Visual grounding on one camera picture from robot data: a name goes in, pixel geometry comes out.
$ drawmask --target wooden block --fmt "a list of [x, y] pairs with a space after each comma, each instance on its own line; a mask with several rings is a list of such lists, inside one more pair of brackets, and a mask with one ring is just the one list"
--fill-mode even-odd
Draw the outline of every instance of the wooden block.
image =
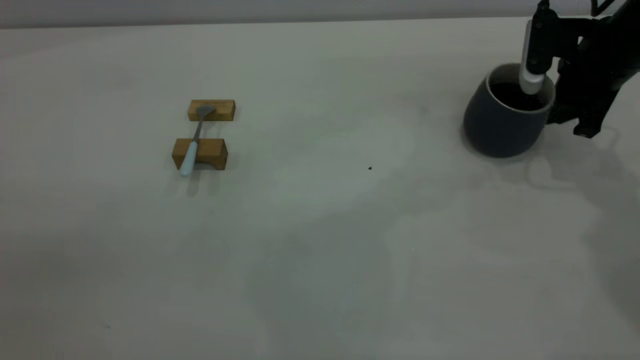
[[[193, 139], [176, 139], [171, 157], [178, 169], [180, 169], [192, 141]], [[227, 155], [224, 139], [200, 139], [198, 141], [196, 163], [209, 163], [217, 170], [224, 170], [227, 166]]]
[[202, 105], [213, 105], [216, 111], [204, 117], [203, 121], [233, 121], [236, 114], [235, 100], [191, 100], [189, 105], [189, 120], [200, 121], [196, 109]]

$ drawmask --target mug rim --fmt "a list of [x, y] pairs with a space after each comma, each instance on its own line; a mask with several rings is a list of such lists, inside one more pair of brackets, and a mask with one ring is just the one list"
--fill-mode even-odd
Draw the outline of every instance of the mug rim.
[[549, 86], [550, 83], [550, 89], [551, 89], [551, 99], [548, 102], [548, 104], [544, 105], [542, 108], [537, 109], [537, 110], [520, 110], [520, 109], [516, 109], [512, 106], [509, 106], [507, 104], [505, 104], [504, 102], [500, 101], [491, 91], [491, 87], [489, 86], [489, 79], [491, 78], [491, 75], [498, 69], [502, 68], [502, 67], [506, 67], [506, 66], [513, 66], [513, 65], [517, 65], [518, 66], [518, 75], [520, 73], [520, 66], [522, 66], [522, 64], [520, 63], [501, 63], [500, 65], [494, 67], [491, 71], [489, 71], [489, 73], [486, 75], [486, 77], [484, 78], [484, 85], [486, 87], [487, 92], [489, 92], [489, 95], [491, 95], [491, 97], [496, 100], [500, 105], [504, 106], [505, 108], [515, 111], [515, 112], [519, 112], [519, 113], [524, 113], [524, 114], [539, 114], [539, 113], [545, 113], [547, 112], [549, 109], [551, 109], [551, 106], [553, 106], [553, 104], [556, 102], [556, 86], [553, 83], [553, 81], [545, 74], [545, 80], [543, 82], [542, 85], [542, 89], [540, 90], [545, 91], [547, 89], [547, 87]]

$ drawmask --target white wall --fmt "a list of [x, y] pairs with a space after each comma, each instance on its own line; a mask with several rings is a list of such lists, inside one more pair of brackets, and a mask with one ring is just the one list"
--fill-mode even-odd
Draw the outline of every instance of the white wall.
[[[524, 16], [535, 9], [537, 2], [538, 0], [0, 0], [0, 27]], [[552, 5], [562, 15], [585, 15], [589, 11], [588, 0], [555, 0]]]

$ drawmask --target metal spoon head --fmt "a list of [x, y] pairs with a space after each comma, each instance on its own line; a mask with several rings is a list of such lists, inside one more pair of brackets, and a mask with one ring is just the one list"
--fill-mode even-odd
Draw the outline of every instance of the metal spoon head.
[[196, 109], [196, 113], [198, 114], [198, 117], [200, 117], [200, 120], [202, 120], [205, 116], [214, 112], [215, 110], [216, 110], [215, 106], [202, 105]]

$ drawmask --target spoon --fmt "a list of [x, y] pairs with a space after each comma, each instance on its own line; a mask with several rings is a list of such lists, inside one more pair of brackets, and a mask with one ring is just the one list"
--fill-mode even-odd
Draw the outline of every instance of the spoon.
[[184, 156], [184, 160], [182, 161], [182, 165], [180, 165], [180, 175], [182, 177], [187, 177], [191, 175], [193, 172], [193, 164], [196, 162], [196, 153], [198, 152], [198, 140], [200, 139], [200, 129], [202, 128], [202, 119], [205, 116], [215, 111], [215, 106], [203, 105], [199, 106], [196, 109], [196, 113], [198, 117], [200, 117], [200, 121], [198, 122], [198, 128], [196, 129], [195, 135], [193, 135], [193, 141], [189, 144], [189, 149], [187, 149], [187, 154]]

